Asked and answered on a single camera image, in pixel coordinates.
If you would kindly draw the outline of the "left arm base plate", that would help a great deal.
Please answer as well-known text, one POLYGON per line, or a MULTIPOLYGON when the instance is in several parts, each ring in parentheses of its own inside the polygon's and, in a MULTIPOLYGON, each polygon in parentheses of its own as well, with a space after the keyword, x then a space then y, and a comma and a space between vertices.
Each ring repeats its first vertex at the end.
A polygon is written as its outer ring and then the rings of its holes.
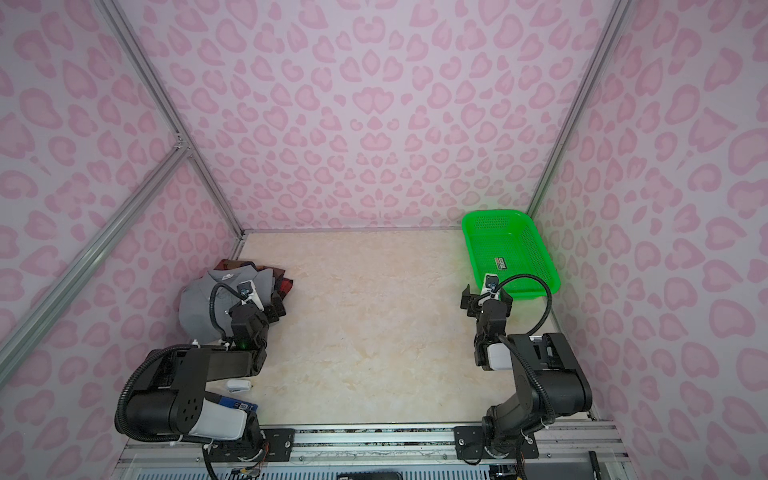
POLYGON ((295 430, 289 428, 246 431, 239 440, 215 441, 209 457, 214 463, 287 462, 294 437, 295 430))

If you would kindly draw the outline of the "green plastic basket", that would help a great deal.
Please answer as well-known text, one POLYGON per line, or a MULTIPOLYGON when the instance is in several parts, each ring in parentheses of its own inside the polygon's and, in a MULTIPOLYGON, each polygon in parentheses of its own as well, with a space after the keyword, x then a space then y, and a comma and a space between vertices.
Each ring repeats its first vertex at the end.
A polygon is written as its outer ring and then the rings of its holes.
POLYGON ((555 294, 560 276, 533 222, 517 210, 484 210, 465 214, 461 222, 476 285, 487 274, 505 280, 535 275, 555 294))

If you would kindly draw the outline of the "grey long sleeve shirt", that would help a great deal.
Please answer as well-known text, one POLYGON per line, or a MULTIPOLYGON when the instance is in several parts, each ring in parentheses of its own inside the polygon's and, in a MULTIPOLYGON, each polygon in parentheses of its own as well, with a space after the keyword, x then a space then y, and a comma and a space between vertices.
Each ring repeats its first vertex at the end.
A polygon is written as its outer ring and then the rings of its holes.
POLYGON ((254 283, 256 294, 264 306, 272 304, 275 286, 274 270, 257 271, 246 265, 231 270, 209 270, 201 278, 188 284, 182 291, 179 306, 179 322, 185 333, 200 343, 211 343, 222 338, 210 321, 210 299, 214 286, 224 283, 236 290, 246 281, 254 283))

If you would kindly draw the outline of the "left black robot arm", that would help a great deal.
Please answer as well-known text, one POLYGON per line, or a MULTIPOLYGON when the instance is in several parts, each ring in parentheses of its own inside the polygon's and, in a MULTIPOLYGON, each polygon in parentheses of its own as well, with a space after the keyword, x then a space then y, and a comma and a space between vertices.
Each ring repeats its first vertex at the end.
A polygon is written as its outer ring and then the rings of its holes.
POLYGON ((269 327, 286 314, 283 299, 274 293, 264 309, 240 302, 229 313, 232 340, 222 345, 174 345, 147 355, 118 397, 114 423, 119 433, 146 443, 263 448, 255 411, 221 404, 206 386, 261 372, 269 327))

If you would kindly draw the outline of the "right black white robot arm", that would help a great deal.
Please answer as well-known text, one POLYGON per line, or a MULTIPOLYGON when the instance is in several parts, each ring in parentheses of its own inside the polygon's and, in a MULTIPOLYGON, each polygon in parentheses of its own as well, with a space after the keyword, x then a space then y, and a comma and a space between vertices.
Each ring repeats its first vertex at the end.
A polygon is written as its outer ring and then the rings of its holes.
POLYGON ((489 407, 478 426, 453 429, 456 456, 469 465, 536 459, 537 432, 592 407, 591 387, 563 334, 506 332, 512 302, 489 288, 462 292, 460 308, 475 319, 475 364, 485 371, 510 371, 514 382, 513 395, 489 407))

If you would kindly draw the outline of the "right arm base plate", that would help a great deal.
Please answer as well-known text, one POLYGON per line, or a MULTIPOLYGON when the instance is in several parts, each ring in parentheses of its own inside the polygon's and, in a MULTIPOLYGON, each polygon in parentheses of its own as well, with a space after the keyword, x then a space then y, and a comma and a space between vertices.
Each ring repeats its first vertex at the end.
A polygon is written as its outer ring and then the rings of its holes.
POLYGON ((519 429, 488 430, 480 425, 471 425, 454 427, 452 433, 456 457, 462 461, 512 461, 518 452, 524 460, 540 456, 534 436, 523 436, 519 429))

